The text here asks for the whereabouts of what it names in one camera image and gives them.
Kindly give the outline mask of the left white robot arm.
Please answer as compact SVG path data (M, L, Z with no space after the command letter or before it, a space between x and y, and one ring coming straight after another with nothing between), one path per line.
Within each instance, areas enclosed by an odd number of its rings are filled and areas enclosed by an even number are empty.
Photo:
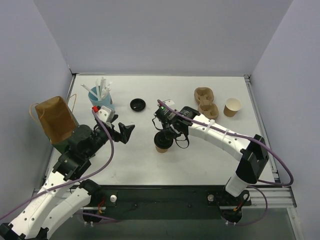
M120 122L118 127L116 131L111 122L99 118L94 128L77 125L39 192L24 203L25 209L15 219L1 224L1 237L5 240L48 240L80 208L100 203L101 186L83 174L91 166L91 158L106 142L113 145L129 141L135 125Z

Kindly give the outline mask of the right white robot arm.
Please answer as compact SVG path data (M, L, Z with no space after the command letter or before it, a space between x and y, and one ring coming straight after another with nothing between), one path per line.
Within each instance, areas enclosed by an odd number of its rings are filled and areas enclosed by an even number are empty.
M227 204L233 204L249 185L258 182L269 160L262 136L256 134L251 138L235 133L189 106L174 111L159 105L154 117L162 125L154 137L158 149L169 149L180 136L184 136L186 141L192 136L213 144L239 162L221 192Z

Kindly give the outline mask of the brown paper coffee cup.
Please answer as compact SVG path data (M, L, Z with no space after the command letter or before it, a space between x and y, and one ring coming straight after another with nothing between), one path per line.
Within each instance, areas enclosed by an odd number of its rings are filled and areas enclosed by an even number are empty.
M165 153L170 148L170 145L156 144L155 149L158 153Z

